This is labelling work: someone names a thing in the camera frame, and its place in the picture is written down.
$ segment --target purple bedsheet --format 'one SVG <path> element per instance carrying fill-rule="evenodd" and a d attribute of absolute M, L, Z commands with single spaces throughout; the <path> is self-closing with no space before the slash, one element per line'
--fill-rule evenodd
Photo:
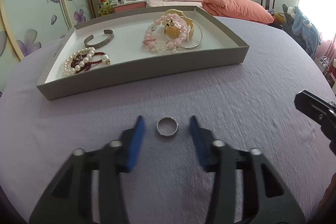
<path fill-rule="evenodd" d="M 250 45 L 244 63 L 48 101 L 36 83 L 59 41 L 24 58 L 0 99 L 0 184 L 18 212 L 28 220 L 75 148 L 99 149 L 143 115 L 147 131 L 138 165 L 122 175 L 130 223 L 204 223 L 213 176 L 199 167 L 188 132 L 189 118 L 196 115 L 202 127 L 232 147 L 260 148 L 310 218 L 336 160 L 319 126 L 295 109 L 294 96 L 305 89 L 327 101 L 335 96 L 284 31 L 220 20 Z M 156 134 L 157 119 L 166 115 L 180 124 L 174 139 Z"/>

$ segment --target nightstand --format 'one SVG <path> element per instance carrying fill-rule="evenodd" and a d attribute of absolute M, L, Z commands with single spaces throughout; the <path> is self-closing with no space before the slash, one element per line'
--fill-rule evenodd
<path fill-rule="evenodd" d="M 146 7 L 146 0 L 127 0 L 126 3 L 112 4 L 115 13 Z"/>

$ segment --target pearl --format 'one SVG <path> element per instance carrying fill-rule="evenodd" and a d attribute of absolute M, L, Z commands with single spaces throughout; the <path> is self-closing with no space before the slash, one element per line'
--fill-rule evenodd
<path fill-rule="evenodd" d="M 182 44 L 182 40 L 181 40 L 181 38 L 175 38 L 175 39 L 174 39 L 174 44 L 175 44 L 175 45 L 181 45 L 181 44 Z"/>
<path fill-rule="evenodd" d="M 106 60 L 108 60 L 109 59 L 109 56 L 107 55 L 107 54 L 104 54 L 102 57 L 101 57 L 101 60 L 103 61 L 103 62 L 105 62 Z"/>
<path fill-rule="evenodd" d="M 155 48 L 155 46 L 156 46 L 155 41 L 151 41 L 151 42 L 149 42 L 149 44 L 148 44 L 148 47 L 149 47 L 149 48 Z"/>
<path fill-rule="evenodd" d="M 180 33 L 178 37 L 179 37 L 181 40 L 186 40 L 186 39 L 187 39 L 187 35 L 186 35 L 184 32 Z"/>
<path fill-rule="evenodd" d="M 187 27 L 185 27 L 185 26 L 183 26 L 182 28 L 181 28 L 181 30 L 180 30 L 181 32 L 184 32 L 184 33 L 186 33 L 187 31 L 188 31 L 188 28 Z"/>
<path fill-rule="evenodd" d="M 174 43 L 172 42 L 172 41 L 169 41 L 168 43 L 167 43 L 167 48 L 174 48 L 175 46 L 174 46 Z"/>

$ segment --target metal bolt head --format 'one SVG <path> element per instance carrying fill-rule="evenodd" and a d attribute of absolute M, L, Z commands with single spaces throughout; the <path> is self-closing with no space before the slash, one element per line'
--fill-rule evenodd
<path fill-rule="evenodd" d="M 225 146 L 225 143 L 223 141 L 221 141 L 221 140 L 214 140 L 212 142 L 212 145 L 216 146 L 216 147 L 223 147 L 223 146 Z"/>
<path fill-rule="evenodd" d="M 261 151 L 258 148 L 252 148 L 250 153 L 255 156 L 261 155 Z"/>
<path fill-rule="evenodd" d="M 81 156 L 85 153 L 85 150 L 84 149 L 81 149 L 81 148 L 78 148 L 78 149 L 75 149 L 72 154 L 74 156 Z"/>
<path fill-rule="evenodd" d="M 111 147 L 119 147 L 119 146 L 122 146 L 122 145 L 123 145 L 123 143 L 119 140 L 114 140 L 114 141 L 110 142 Z"/>

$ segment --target pearl bracelet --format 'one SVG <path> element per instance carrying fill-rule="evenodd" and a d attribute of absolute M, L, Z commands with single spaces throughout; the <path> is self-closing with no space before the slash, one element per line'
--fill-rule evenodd
<path fill-rule="evenodd" d="M 202 35 L 200 42 L 194 46 L 188 46 L 188 47 L 181 46 L 183 41 L 189 40 L 189 33 L 191 30 L 191 27 L 187 25 L 187 22 L 183 18 L 189 19 L 192 22 L 196 23 L 190 18 L 179 16 L 177 13 L 163 15 L 160 17 L 160 19 L 156 19 L 154 21 L 154 24 L 148 27 L 142 43 L 148 46 L 151 52 L 155 52 L 155 51 L 161 52 L 162 50 L 172 50 L 172 52 L 176 52 L 177 48 L 183 48 L 183 49 L 188 50 L 188 49 L 193 49 L 193 48 L 198 47 L 199 45 L 201 45 L 202 40 L 203 40 L 203 32 L 198 24 L 196 25 L 201 30 L 201 35 Z M 171 40 L 166 34 L 167 38 L 169 39 L 169 41 L 166 43 L 167 49 L 162 49 L 162 47 L 159 47 L 159 45 L 156 43 L 156 38 L 153 38 L 153 31 L 155 31 L 156 28 L 161 25 L 161 23 L 166 22 L 166 21 L 168 21 L 168 23 L 165 27 L 165 34 L 166 34 L 167 27 L 171 26 L 172 23 L 180 30 L 180 34 L 178 38 L 175 38 L 174 40 Z"/>
<path fill-rule="evenodd" d="M 83 48 L 74 52 L 65 60 L 63 64 L 63 72 L 66 75 L 74 75 L 81 71 L 87 71 L 91 68 L 91 65 L 105 63 L 110 65 L 110 59 L 104 52 L 95 52 L 96 49 L 93 47 Z M 102 55 L 101 60 L 90 62 L 91 58 L 95 55 Z"/>

